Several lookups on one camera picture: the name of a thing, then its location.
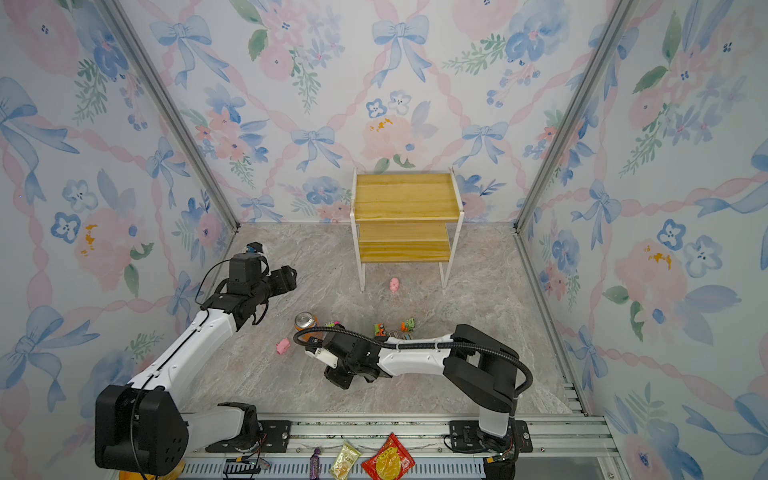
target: purple candy wrapper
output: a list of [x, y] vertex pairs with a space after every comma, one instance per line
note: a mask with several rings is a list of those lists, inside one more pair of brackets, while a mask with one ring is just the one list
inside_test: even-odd
[[320, 480], [320, 449], [310, 457], [310, 480]]

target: orange object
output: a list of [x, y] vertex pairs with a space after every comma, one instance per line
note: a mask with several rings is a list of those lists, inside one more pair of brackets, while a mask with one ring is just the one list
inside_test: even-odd
[[[181, 475], [181, 472], [184, 470], [184, 466], [187, 463], [182, 460], [179, 462], [179, 465], [176, 465], [176, 468], [170, 471], [168, 475], [163, 475], [161, 477], [155, 477], [154, 475], [147, 475], [147, 478], [149, 480], [176, 480], [179, 478], [179, 475]], [[141, 475], [135, 472], [120, 472], [119, 476], [120, 480], [141, 480]]]
[[400, 480], [415, 464], [406, 447], [390, 433], [379, 453], [365, 460], [362, 468], [373, 480]]

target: metal frame pole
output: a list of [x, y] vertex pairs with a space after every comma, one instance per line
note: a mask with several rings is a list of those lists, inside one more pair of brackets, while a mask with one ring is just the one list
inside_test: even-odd
[[526, 225], [531, 221], [533, 211], [536, 208], [536, 203], [547, 187], [549, 178], [551, 177], [554, 168], [557, 166], [560, 156], [564, 153], [565, 145], [584, 113], [584, 109], [587, 107], [587, 103], [589, 103], [592, 92], [597, 86], [598, 80], [607, 63], [616, 52], [616, 47], [624, 33], [624, 28], [629, 22], [631, 12], [634, 10], [637, 3], [637, 0], [618, 0], [613, 15], [608, 19], [600, 44], [584, 71], [584, 80], [578, 86], [574, 97], [571, 99], [571, 103], [565, 111], [562, 127], [558, 129], [558, 132], [552, 141], [552, 146], [547, 153], [547, 157], [541, 164], [541, 169], [539, 169], [531, 189], [528, 192], [528, 196], [525, 199], [525, 205], [520, 209], [518, 218], [515, 221], [518, 233], [525, 231]]
[[458, 184], [456, 183], [456, 174], [451, 167], [451, 182], [453, 183], [453, 193], [456, 195], [456, 202], [458, 203], [458, 222], [456, 222], [456, 232], [453, 234], [453, 244], [451, 245], [451, 257], [448, 260], [448, 268], [445, 269], [445, 275], [442, 273], [442, 263], [440, 263], [440, 282], [442, 288], [448, 287], [448, 278], [451, 275], [451, 267], [453, 266], [453, 257], [456, 255], [456, 247], [458, 246], [458, 234], [462, 231], [462, 224], [464, 223], [464, 204], [462, 204], [462, 198], [458, 192]]
[[357, 260], [357, 276], [360, 278], [360, 291], [366, 291], [366, 266], [360, 261], [360, 242], [357, 237], [357, 223], [355, 223], [355, 199], [357, 197], [357, 168], [352, 176], [352, 207], [349, 209], [349, 222], [352, 224], [352, 241], [355, 244], [355, 258]]
[[221, 212], [225, 221], [229, 224], [230, 229], [237, 229], [240, 222], [237, 221], [235, 213], [232, 211], [229, 202], [227, 202], [226, 197], [219, 188], [219, 184], [216, 182], [213, 172], [211, 172], [205, 159], [200, 155], [200, 152], [197, 149], [197, 144], [192, 137], [192, 133], [187, 129], [184, 119], [176, 109], [176, 105], [168, 93], [168, 90], [160, 80], [160, 75], [157, 73], [157, 69], [154, 67], [141, 40], [139, 40], [139, 36], [134, 30], [131, 21], [128, 20], [125, 10], [123, 10], [119, 0], [100, 0], [99, 2], [96, 2], [96, 6], [102, 16], [104, 16], [104, 20], [111, 27], [115, 38], [120, 42], [126, 55], [139, 70], [139, 74], [147, 87], [147, 92], [153, 100], [155, 100], [155, 104], [168, 122], [170, 130], [181, 144], [190, 164], [192, 164], [192, 168], [194, 168], [195, 173], [200, 177], [200, 181], [203, 182], [203, 186], [208, 191], [210, 199]]

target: black cable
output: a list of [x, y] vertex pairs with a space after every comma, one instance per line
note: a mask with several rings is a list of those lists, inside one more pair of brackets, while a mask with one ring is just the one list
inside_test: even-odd
[[515, 421], [515, 417], [512, 417], [512, 448], [515, 449], [512, 453], [512, 458], [509, 459], [509, 461], [512, 463], [515, 463], [516, 461], [518, 461], [518, 456], [520, 455], [520, 448], [521, 448], [520, 444], [521, 444], [521, 441], [518, 435], [518, 423]]
[[[202, 326], [202, 325], [203, 325], [203, 324], [204, 324], [204, 323], [205, 323], [205, 322], [208, 320], [208, 317], [210, 317], [210, 311], [209, 311], [209, 310], [206, 310], [205, 312], [206, 312], [206, 316], [205, 316], [205, 318], [203, 319], [203, 321], [202, 321], [202, 322], [200, 322], [200, 325], [201, 325], [201, 326]], [[171, 354], [168, 356], [168, 358], [166, 358], [166, 359], [165, 359], [165, 361], [164, 361], [164, 362], [162, 362], [162, 363], [160, 364], [160, 366], [158, 366], [158, 367], [157, 367], [157, 370], [155, 370], [155, 372], [157, 372], [157, 371], [161, 370], [161, 369], [162, 369], [162, 368], [165, 366], [165, 364], [166, 364], [166, 363], [170, 362], [170, 359], [172, 359], [172, 358], [174, 357], [174, 355], [176, 355], [176, 352], [178, 352], [178, 351], [179, 351], [179, 349], [180, 349], [182, 346], [184, 346], [184, 344], [185, 344], [185, 343], [187, 342], [187, 340], [189, 340], [190, 338], [192, 338], [192, 335], [190, 335], [190, 336], [188, 336], [187, 338], [185, 338], [185, 339], [184, 339], [184, 341], [182, 341], [182, 342], [181, 342], [181, 344], [180, 344], [178, 347], [176, 347], [176, 349], [174, 350], [174, 352], [173, 352], [173, 353], [171, 353]], [[146, 395], [146, 392], [144, 392], [144, 387], [145, 387], [145, 386], [147, 386], [147, 384], [148, 384], [148, 383], [150, 382], [150, 380], [152, 380], [153, 378], [155, 378], [155, 377], [154, 377], [154, 375], [149, 375], [149, 377], [147, 378], [147, 381], [146, 381], [146, 382], [144, 382], [144, 384], [143, 384], [143, 385], [141, 386], [141, 388], [139, 389], [139, 393], [136, 395], [136, 399], [134, 400], [134, 405], [131, 407], [131, 424], [130, 424], [130, 426], [128, 427], [128, 436], [131, 438], [131, 450], [132, 450], [132, 451], [133, 451], [133, 453], [134, 453], [134, 460], [135, 460], [135, 462], [136, 462], [136, 468], [138, 469], [138, 474], [139, 474], [139, 475], [141, 475], [141, 478], [142, 478], [143, 480], [148, 480], [148, 478], [147, 478], [147, 476], [144, 474], [144, 472], [142, 472], [142, 471], [141, 471], [141, 464], [139, 463], [139, 458], [138, 458], [138, 455], [136, 455], [136, 444], [134, 443], [134, 418], [135, 418], [135, 415], [136, 415], [136, 405], [138, 405], [138, 404], [139, 404], [139, 402], [141, 401], [141, 397], [143, 397], [144, 395]]]
[[197, 298], [200, 296], [200, 289], [201, 289], [201, 288], [203, 288], [203, 283], [205, 283], [205, 279], [206, 279], [206, 278], [208, 278], [208, 273], [210, 273], [210, 271], [211, 271], [211, 270], [213, 270], [213, 269], [214, 269], [214, 268], [216, 268], [217, 266], [221, 265], [222, 263], [224, 263], [224, 262], [228, 262], [228, 261], [230, 261], [230, 260], [232, 260], [232, 259], [231, 259], [231, 258], [228, 258], [228, 259], [226, 259], [226, 260], [221, 260], [219, 263], [217, 263], [217, 264], [213, 265], [211, 268], [209, 268], [209, 269], [208, 269], [208, 271], [205, 273], [205, 276], [203, 277], [203, 281], [202, 281], [202, 282], [200, 282], [200, 285], [198, 285], [198, 286], [197, 286], [197, 293], [195, 293], [195, 294], [194, 294], [194, 302], [195, 302], [197, 305], [203, 305], [202, 303], [200, 303], [200, 302], [198, 302], [198, 301], [197, 301]]
[[488, 451], [488, 449], [486, 449], [486, 448], [483, 448], [483, 449], [476, 449], [476, 450], [456, 450], [456, 449], [454, 449], [453, 447], [451, 447], [450, 445], [448, 445], [448, 443], [445, 441], [445, 440], [446, 440], [446, 439], [447, 439], [449, 436], [450, 436], [450, 435], [444, 435], [444, 436], [442, 437], [442, 443], [443, 443], [443, 445], [445, 445], [445, 447], [446, 447], [448, 450], [450, 450], [451, 452], [454, 452], [454, 453], [463, 453], [463, 454], [466, 454], [466, 455], [473, 455], [473, 454], [475, 454], [475, 453], [483, 453], [483, 452], [487, 452], [487, 451]]
[[[307, 333], [314, 333], [314, 332], [336, 332], [336, 333], [342, 333], [344, 335], [353, 336], [357, 339], [365, 340], [368, 343], [372, 343], [373, 345], [379, 346], [383, 349], [391, 349], [391, 350], [397, 350], [398, 344], [396, 343], [387, 343], [387, 342], [381, 342], [376, 339], [372, 339], [369, 336], [365, 336], [362, 333], [353, 332], [351, 330], [347, 329], [340, 329], [335, 328], [331, 326], [314, 326], [308, 329], [302, 329], [296, 332], [295, 335], [293, 335], [293, 341], [297, 345], [301, 346], [309, 346], [309, 347], [316, 347], [317, 345], [313, 345], [309, 342], [305, 342], [304, 340], [301, 340], [301, 336], [306, 335]], [[488, 348], [487, 346], [482, 345], [475, 345], [474, 343], [464, 343], [464, 342], [441, 342], [437, 343], [437, 345], [434, 342], [424, 342], [424, 343], [400, 343], [399, 349], [401, 350], [417, 350], [417, 349], [470, 349], [475, 350], [477, 353], [484, 353], [486, 355], [493, 355], [495, 357], [498, 357], [506, 362], [511, 363], [516, 369], [518, 369], [522, 374], [525, 376], [525, 381], [523, 381], [520, 386], [515, 388], [515, 398], [519, 397], [521, 393], [523, 393], [525, 390], [527, 390], [532, 384], [533, 384], [533, 374], [531, 373], [531, 370], [520, 360], [516, 359], [512, 355], [508, 355], [503, 352], [499, 352], [497, 350], [493, 350]]]
[[270, 309], [270, 299], [266, 299], [266, 301], [264, 302], [264, 311], [261, 313], [261, 317], [259, 317], [259, 319], [256, 320], [256, 316], [254, 315], [253, 323], [251, 323], [251, 325], [258, 325], [259, 323], [261, 323], [261, 320], [263, 320], [264, 317], [266, 316], [266, 311], [269, 309]]
[[139, 389], [139, 393], [136, 394], [136, 399], [134, 400], [134, 406], [131, 407], [131, 425], [128, 427], [128, 435], [131, 437], [131, 450], [133, 450], [134, 453], [134, 460], [136, 462], [136, 469], [138, 470], [139, 475], [141, 475], [143, 480], [148, 480], [147, 476], [144, 474], [144, 472], [141, 471], [141, 464], [139, 463], [139, 457], [136, 455], [136, 444], [134, 443], [134, 416], [136, 415], [136, 405], [141, 401], [141, 392], [144, 391], [144, 387], [147, 386], [150, 380], [152, 380], [154, 377], [152, 375], [149, 376], [146, 382], [141, 386]]

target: red snack bag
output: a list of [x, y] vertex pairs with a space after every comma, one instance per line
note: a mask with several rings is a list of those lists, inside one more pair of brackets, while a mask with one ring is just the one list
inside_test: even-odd
[[362, 463], [362, 468], [373, 480], [400, 480], [416, 462], [394, 433], [384, 442], [379, 453]]

